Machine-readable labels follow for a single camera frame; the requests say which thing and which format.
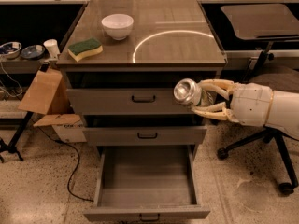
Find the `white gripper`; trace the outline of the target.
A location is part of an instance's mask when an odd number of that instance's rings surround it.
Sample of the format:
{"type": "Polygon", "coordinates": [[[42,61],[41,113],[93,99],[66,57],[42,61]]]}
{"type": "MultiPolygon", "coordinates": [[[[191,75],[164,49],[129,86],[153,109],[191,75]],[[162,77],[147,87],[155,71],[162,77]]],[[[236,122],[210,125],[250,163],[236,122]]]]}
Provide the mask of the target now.
{"type": "Polygon", "coordinates": [[[205,79],[198,83],[201,99],[208,100],[207,93],[214,91],[225,100],[233,95],[230,109],[225,102],[210,106],[192,105],[192,111],[201,117],[239,122],[245,126],[265,125],[273,91],[256,83],[240,84],[227,79],[205,79]]]}

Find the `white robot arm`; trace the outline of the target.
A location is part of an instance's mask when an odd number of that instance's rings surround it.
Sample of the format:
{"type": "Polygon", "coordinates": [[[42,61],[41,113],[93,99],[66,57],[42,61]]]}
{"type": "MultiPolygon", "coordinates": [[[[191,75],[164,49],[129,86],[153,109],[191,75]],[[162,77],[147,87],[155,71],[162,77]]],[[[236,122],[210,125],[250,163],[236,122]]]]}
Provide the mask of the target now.
{"type": "Polygon", "coordinates": [[[225,102],[209,106],[191,105],[202,117],[229,120],[243,126],[270,127],[299,139],[299,94],[274,91],[256,83],[241,84],[225,79],[208,79],[198,83],[203,91],[214,91],[225,102]]]}

